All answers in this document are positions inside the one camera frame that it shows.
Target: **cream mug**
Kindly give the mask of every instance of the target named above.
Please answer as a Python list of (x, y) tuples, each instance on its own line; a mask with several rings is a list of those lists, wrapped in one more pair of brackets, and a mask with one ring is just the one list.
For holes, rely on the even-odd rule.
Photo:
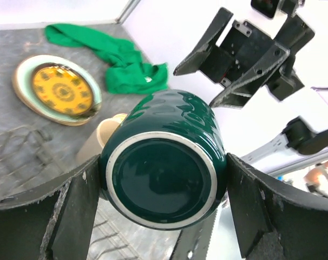
[(104, 119), (93, 131), (91, 136), (83, 144), (80, 151), (76, 155), (78, 165), (84, 163), (91, 157), (100, 154), (111, 135), (115, 132), (127, 114), (117, 114), (112, 118)]

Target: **green cloth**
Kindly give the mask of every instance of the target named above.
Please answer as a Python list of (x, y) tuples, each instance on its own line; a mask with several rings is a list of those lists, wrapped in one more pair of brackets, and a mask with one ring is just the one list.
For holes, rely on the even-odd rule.
[(108, 92), (151, 94), (167, 89), (166, 64), (144, 63), (134, 43), (100, 31), (73, 24), (52, 24), (45, 28), (49, 42), (66, 47), (88, 47), (112, 67), (105, 75)]

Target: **green mug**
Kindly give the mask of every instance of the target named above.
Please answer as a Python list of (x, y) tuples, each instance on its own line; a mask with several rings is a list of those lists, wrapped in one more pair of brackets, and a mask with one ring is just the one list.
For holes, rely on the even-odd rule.
[(100, 162), (102, 197), (152, 229), (178, 230), (205, 219), (226, 191), (214, 113), (181, 90), (144, 98), (110, 137)]

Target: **white wall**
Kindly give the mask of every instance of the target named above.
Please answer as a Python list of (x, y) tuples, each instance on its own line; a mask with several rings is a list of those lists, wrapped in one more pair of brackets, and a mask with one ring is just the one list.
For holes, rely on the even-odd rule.
[(0, 0), (0, 29), (114, 22), (129, 0)]
[[(301, 10), (302, 17), (316, 36), (297, 55), (296, 69), (307, 88), (278, 103), (261, 89), (243, 110), (215, 109), (225, 147), (242, 156), (270, 141), (286, 123), (302, 115), (317, 131), (328, 128), (328, 105), (310, 91), (311, 86), (328, 86), (328, 1), (310, 0)], [(153, 63), (167, 62), (172, 88), (190, 91), (210, 102), (221, 87), (201, 73), (172, 76), (174, 68), (191, 52), (220, 7), (226, 7), (238, 20), (250, 20), (271, 36), (285, 20), (279, 15), (270, 21), (253, 11), (250, 0), (142, 0), (124, 27)], [(271, 158), (267, 171), (278, 164), (297, 160), (294, 153)]]

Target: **metal frame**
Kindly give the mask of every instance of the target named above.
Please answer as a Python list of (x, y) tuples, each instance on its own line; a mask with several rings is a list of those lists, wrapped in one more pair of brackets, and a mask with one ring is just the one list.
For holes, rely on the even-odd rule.
[(121, 15), (116, 19), (116, 23), (123, 24), (132, 11), (136, 8), (140, 0), (129, 0), (127, 6), (122, 11)]
[(328, 148), (324, 149), (320, 153), (303, 157), (302, 160), (293, 162), (291, 164), (282, 166), (278, 169), (272, 170), (270, 172), (265, 172), (272, 177), (283, 176), (287, 173), (298, 171), (314, 164), (320, 163), (322, 161), (328, 160)]
[(28, 125), (0, 134), (0, 203), (66, 172), (50, 140), (45, 130)]

